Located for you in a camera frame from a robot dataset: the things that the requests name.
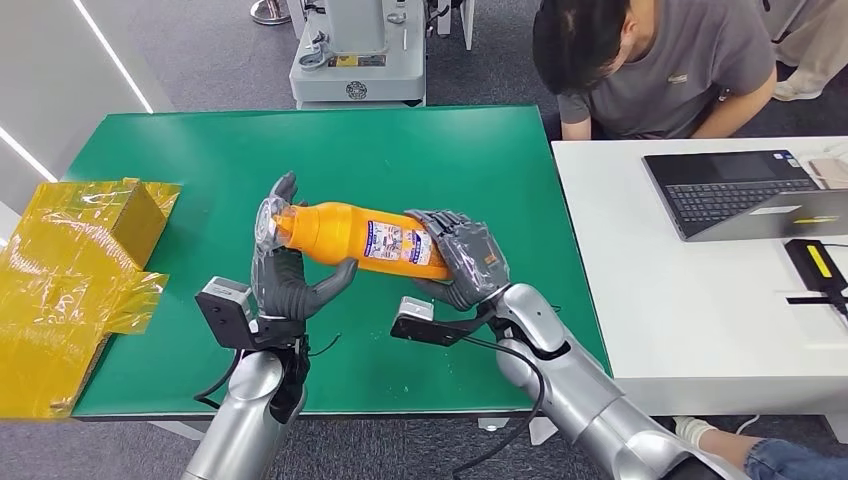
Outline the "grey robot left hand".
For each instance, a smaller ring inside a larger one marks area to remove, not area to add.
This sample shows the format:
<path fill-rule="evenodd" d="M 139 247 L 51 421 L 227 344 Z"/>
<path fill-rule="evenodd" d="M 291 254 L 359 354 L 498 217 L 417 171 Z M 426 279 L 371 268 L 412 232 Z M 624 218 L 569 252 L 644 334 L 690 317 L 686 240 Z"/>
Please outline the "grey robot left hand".
<path fill-rule="evenodd" d="M 251 289 L 259 314 L 270 320 L 305 321 L 336 298 L 354 280 L 358 261 L 343 259 L 327 278 L 308 284 L 302 253 L 287 248 L 277 236 L 272 215 L 293 204 L 296 175 L 280 177 L 259 205 L 254 225 Z"/>

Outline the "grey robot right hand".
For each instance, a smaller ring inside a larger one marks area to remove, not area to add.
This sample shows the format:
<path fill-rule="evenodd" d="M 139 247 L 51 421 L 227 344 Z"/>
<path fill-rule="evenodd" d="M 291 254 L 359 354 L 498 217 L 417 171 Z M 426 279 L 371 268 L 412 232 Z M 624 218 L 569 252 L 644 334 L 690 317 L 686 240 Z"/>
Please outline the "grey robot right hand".
<path fill-rule="evenodd" d="M 428 297 L 467 311 L 510 284 L 509 265 L 488 226 L 451 210 L 407 210 L 434 240 L 449 280 L 413 280 Z"/>

